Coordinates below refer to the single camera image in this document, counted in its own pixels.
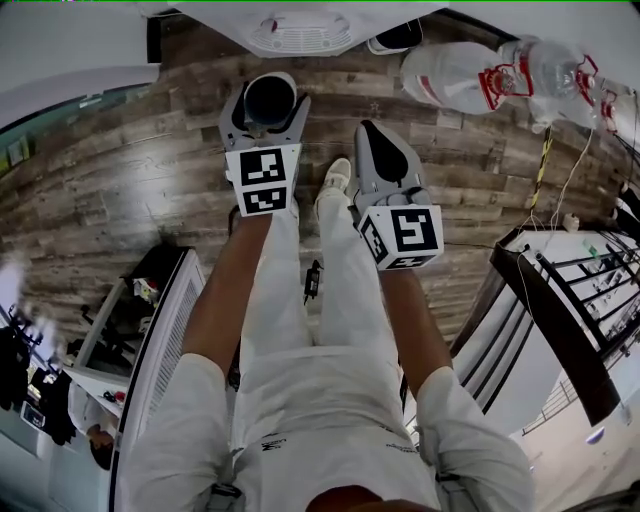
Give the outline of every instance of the shoe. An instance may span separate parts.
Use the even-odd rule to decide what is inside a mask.
[[[345,193],[347,186],[351,181],[351,163],[346,158],[338,158],[331,164],[326,176],[324,177],[324,183],[322,188],[316,197],[316,201],[313,204],[313,211],[318,217],[318,202],[327,194],[333,194],[338,191],[341,194]]]

